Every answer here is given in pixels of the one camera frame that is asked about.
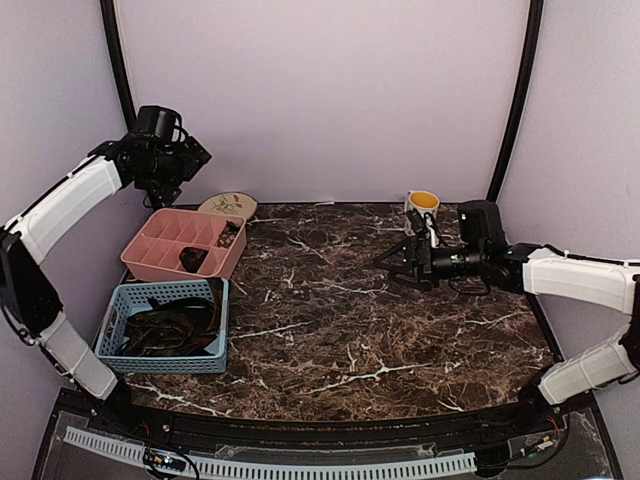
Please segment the brown red patterned tie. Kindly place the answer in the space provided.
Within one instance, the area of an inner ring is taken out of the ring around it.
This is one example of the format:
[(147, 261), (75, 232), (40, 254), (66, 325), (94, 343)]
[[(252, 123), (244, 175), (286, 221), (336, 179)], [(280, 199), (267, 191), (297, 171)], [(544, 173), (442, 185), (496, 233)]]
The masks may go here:
[(209, 251), (204, 248), (187, 246), (180, 251), (179, 260), (188, 273), (197, 273), (206, 260)]

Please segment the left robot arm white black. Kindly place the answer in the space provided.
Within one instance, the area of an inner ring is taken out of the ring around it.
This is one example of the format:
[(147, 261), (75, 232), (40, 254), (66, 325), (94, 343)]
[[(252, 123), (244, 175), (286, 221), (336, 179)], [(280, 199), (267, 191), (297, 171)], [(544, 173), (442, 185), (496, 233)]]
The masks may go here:
[(1, 312), (13, 333), (40, 349), (59, 373), (99, 401), (119, 388), (65, 308), (46, 266), (96, 207), (129, 185), (154, 208), (171, 205), (210, 153), (192, 136), (180, 141), (127, 135), (106, 141), (31, 206), (1, 227)]

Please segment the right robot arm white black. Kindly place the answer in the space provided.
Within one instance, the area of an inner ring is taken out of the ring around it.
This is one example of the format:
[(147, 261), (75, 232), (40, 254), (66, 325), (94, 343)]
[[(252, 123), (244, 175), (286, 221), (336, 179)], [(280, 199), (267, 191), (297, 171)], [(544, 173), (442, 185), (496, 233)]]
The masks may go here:
[(518, 394), (510, 424), (534, 432), (558, 405), (588, 390), (639, 375), (639, 263), (562, 251), (550, 244), (510, 244), (500, 211), (490, 201), (467, 201), (457, 208), (461, 245), (440, 240), (429, 214), (406, 212), (410, 236), (379, 255), (377, 268), (391, 280), (429, 291), (443, 280), (477, 277), (486, 289), (550, 295), (600, 305), (629, 316), (612, 337), (537, 375)]

